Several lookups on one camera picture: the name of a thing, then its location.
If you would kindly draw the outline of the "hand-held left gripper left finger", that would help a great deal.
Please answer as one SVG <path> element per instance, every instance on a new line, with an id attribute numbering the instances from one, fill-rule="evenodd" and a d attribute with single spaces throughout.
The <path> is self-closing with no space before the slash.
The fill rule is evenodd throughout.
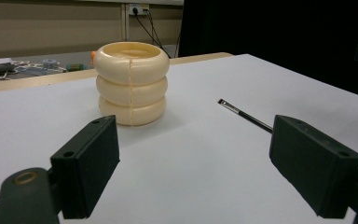
<path id="1" fill-rule="evenodd" d="M 63 217 L 90 217 L 120 162 L 116 117 L 91 121 L 50 162 L 49 180 Z"/>

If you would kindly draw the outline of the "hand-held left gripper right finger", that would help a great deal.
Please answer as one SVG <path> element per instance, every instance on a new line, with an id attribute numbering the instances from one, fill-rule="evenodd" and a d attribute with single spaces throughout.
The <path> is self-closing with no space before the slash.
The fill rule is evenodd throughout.
<path id="1" fill-rule="evenodd" d="M 277 115 L 269 158 L 317 216 L 346 216 L 357 152 L 302 120 Z"/>

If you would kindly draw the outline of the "thin black makeup brush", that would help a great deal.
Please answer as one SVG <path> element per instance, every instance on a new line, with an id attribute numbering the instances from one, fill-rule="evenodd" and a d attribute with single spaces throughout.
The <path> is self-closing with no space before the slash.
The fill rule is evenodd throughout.
<path id="1" fill-rule="evenodd" d="M 240 117 L 242 117 L 244 119 L 247 119 L 248 121 L 252 122 L 254 125 L 256 125 L 257 127 L 263 129 L 264 131 L 266 131 L 268 133 L 272 133 L 272 128 L 270 126 L 268 126 L 266 123 L 264 123 L 264 122 L 260 121 L 259 119 L 256 119 L 253 116 L 243 112 L 242 110 L 238 109 L 236 106 L 230 104 L 226 100 L 219 99 L 218 104 L 220 104 L 224 108 L 230 110 L 231 112 L 239 115 Z"/>

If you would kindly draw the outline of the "cream ribbed round holder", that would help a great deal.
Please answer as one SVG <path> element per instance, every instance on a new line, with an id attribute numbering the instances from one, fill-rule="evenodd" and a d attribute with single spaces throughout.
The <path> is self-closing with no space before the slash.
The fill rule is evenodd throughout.
<path id="1" fill-rule="evenodd" d="M 114 115 L 117 123 L 127 126 L 145 125 L 162 116 L 170 68 L 162 49 L 140 42 L 107 44 L 94 54 L 93 66 L 104 115 Z"/>

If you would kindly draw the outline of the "green cylindrical object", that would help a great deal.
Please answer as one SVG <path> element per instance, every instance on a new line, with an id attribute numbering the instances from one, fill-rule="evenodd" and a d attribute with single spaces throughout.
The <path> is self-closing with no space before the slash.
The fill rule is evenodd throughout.
<path id="1" fill-rule="evenodd" d="M 67 72 L 75 72 L 75 71 L 85 70 L 86 66 L 83 63 L 76 63 L 76 64 L 67 64 L 65 68 Z"/>

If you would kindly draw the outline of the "black curtain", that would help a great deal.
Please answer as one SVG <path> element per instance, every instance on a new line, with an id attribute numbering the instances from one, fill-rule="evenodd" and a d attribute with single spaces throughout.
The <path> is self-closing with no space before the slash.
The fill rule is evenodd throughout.
<path id="1" fill-rule="evenodd" d="M 358 0 L 184 0 L 179 55 L 213 52 L 358 94 Z"/>

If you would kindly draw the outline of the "white wall socket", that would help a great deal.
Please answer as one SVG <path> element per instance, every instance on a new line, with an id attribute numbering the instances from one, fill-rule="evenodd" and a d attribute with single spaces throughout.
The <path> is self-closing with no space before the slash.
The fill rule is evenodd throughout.
<path id="1" fill-rule="evenodd" d="M 132 16 L 143 16 L 149 11 L 148 4 L 129 4 L 129 14 Z"/>

